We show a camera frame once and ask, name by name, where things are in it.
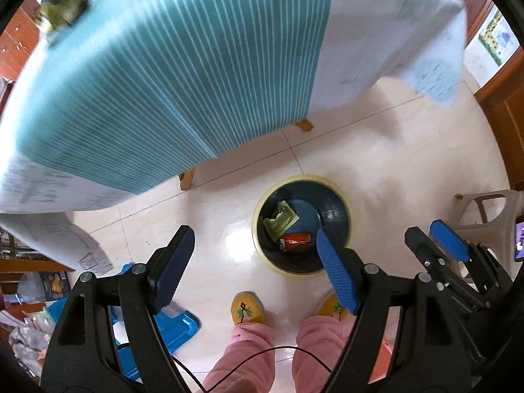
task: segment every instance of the tablecloth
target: tablecloth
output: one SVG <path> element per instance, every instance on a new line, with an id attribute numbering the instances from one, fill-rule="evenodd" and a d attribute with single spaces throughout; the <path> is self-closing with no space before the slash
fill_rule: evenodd
<path id="1" fill-rule="evenodd" d="M 450 106 L 465 29 L 461 0 L 91 0 L 11 93 L 0 224 L 115 205 L 383 75 Z"/>

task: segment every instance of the black cable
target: black cable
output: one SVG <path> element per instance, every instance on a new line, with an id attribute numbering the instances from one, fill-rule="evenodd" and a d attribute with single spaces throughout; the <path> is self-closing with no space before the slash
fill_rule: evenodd
<path id="1" fill-rule="evenodd" d="M 331 369 L 329 368 L 329 366 L 327 366 L 325 363 L 323 363 L 323 361 L 321 361 L 319 358 L 317 358 L 313 353 L 311 352 L 308 352 L 307 350 L 303 349 L 303 348 L 300 348 L 300 347 L 296 347 L 296 346 L 278 346 L 278 347 L 272 347 L 272 348 L 268 348 L 266 350 L 262 350 L 261 352 L 258 352 L 258 353 L 255 353 L 254 355 L 251 355 L 250 357 L 244 359 L 242 362 L 240 362 L 237 366 L 235 366 L 231 371 L 229 371 L 220 381 L 218 381 L 213 387 L 211 387 L 209 390 L 206 390 L 204 389 L 204 387 L 202 386 L 202 384 L 196 379 L 196 377 L 185 367 L 182 365 L 182 363 L 176 359 L 174 356 L 172 356 L 173 360 L 178 363 L 190 376 L 191 378 L 193 378 L 193 380 L 195 380 L 195 382 L 198 384 L 198 387 L 201 389 L 202 393 L 210 393 L 211 391 L 213 391 L 219 384 L 221 384 L 222 382 L 224 382 L 226 380 L 226 378 L 228 378 L 232 373 L 234 373 L 237 369 L 240 368 L 240 366 L 244 365 L 247 361 L 253 359 L 254 357 L 258 356 L 258 355 L 261 355 L 262 353 L 266 353 L 266 352 L 270 352 L 272 350 L 279 350 L 281 348 L 293 348 L 295 350 L 300 350 L 301 352 L 304 352 L 308 355 L 310 355 L 311 357 L 313 357 L 320 365 L 322 365 L 324 367 L 324 369 L 329 372 L 331 374 Z"/>
<path id="2" fill-rule="evenodd" d="M 188 375 L 193 379 L 193 381 L 196 383 L 196 385 L 198 386 L 198 388 L 201 390 L 202 393 L 208 393 L 207 390 L 204 388 L 204 386 L 202 385 L 202 383 L 200 381 L 198 381 L 198 378 L 196 378 L 193 373 L 191 371 L 188 370 L 187 366 L 185 366 L 182 362 L 180 362 L 177 358 L 175 358 L 173 355 L 171 355 L 171 357 L 173 358 L 173 360 L 178 363 L 182 369 L 188 373 Z"/>
<path id="3" fill-rule="evenodd" d="M 123 349 L 125 347 L 129 347 L 129 343 L 122 343 L 122 344 L 119 344 L 117 345 L 116 349 L 117 350 L 120 350 L 120 349 Z M 202 391 L 202 393 L 206 393 L 205 389 L 204 389 L 204 386 L 202 386 L 202 384 L 200 383 L 200 381 L 198 381 L 198 378 L 196 378 L 193 373 L 191 371 L 189 371 L 187 369 L 187 367 L 182 363 L 180 362 L 177 358 L 175 358 L 174 356 L 171 356 L 173 358 L 173 360 L 178 363 L 182 369 L 187 372 L 189 374 L 189 376 L 193 379 L 193 381 L 195 381 L 196 385 L 198 386 L 198 388 L 200 388 L 200 390 Z"/>

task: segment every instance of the screw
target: screw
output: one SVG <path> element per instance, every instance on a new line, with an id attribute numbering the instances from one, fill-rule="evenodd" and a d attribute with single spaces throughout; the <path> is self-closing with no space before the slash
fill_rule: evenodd
<path id="1" fill-rule="evenodd" d="M 377 274 L 378 273 L 378 266 L 377 265 L 365 265 L 364 270 L 368 274 Z"/>
<path id="2" fill-rule="evenodd" d="M 80 275 L 78 279 L 80 279 L 80 282 L 88 282 L 91 280 L 92 277 L 93 277 L 93 273 L 84 272 L 83 274 Z"/>
<path id="3" fill-rule="evenodd" d="M 431 281 L 431 275 L 427 272 L 422 272 L 419 273 L 419 279 L 424 283 L 428 283 Z"/>
<path id="4" fill-rule="evenodd" d="M 133 267 L 131 267 L 131 272 L 133 272 L 134 274 L 141 274 L 144 273 L 146 269 L 147 267 L 145 264 L 139 263 L 138 265 L 134 265 Z"/>

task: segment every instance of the blue gripper pad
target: blue gripper pad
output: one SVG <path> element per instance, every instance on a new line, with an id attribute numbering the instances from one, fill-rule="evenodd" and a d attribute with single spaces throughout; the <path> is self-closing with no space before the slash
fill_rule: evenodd
<path id="1" fill-rule="evenodd" d="M 167 247 L 158 249 L 147 262 L 149 282 L 154 284 L 152 305 L 155 314 L 171 303 L 194 249 L 195 232 L 182 225 Z"/>
<path id="2" fill-rule="evenodd" d="M 429 233 L 455 260 L 467 262 L 470 259 L 467 244 L 442 220 L 431 223 Z"/>
<path id="3" fill-rule="evenodd" d="M 361 305 L 358 299 L 358 283 L 348 273 L 344 263 L 341 260 L 340 253 L 355 253 L 353 250 L 345 249 L 333 232 L 326 232 L 325 228 L 321 228 L 316 233 L 316 250 L 326 269 L 327 276 L 331 281 L 331 285 L 335 289 L 336 297 L 342 306 L 347 308 L 351 314 L 356 314 Z M 360 271 L 362 262 L 355 265 L 353 269 Z"/>

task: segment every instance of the person's leg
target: person's leg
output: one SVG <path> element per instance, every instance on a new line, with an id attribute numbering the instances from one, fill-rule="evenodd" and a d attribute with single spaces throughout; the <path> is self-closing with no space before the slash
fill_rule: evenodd
<path id="1" fill-rule="evenodd" d="M 224 355 L 202 383 L 206 390 L 213 387 L 244 359 L 273 347 L 273 330 L 265 325 L 262 306 L 253 294 L 243 292 L 235 296 L 231 314 L 236 326 Z M 268 393 L 273 381 L 274 351 L 271 351 L 262 353 L 240 366 L 213 391 Z"/>
<path id="2" fill-rule="evenodd" d="M 316 316 L 308 317 L 302 323 L 297 336 L 297 345 L 313 353 L 329 368 L 333 369 L 355 318 L 338 303 L 335 295 L 324 301 Z M 391 353 L 383 344 L 379 351 L 370 382 L 382 378 L 387 371 Z M 291 367 L 297 393 L 319 393 L 326 384 L 329 372 L 315 359 L 297 350 Z"/>

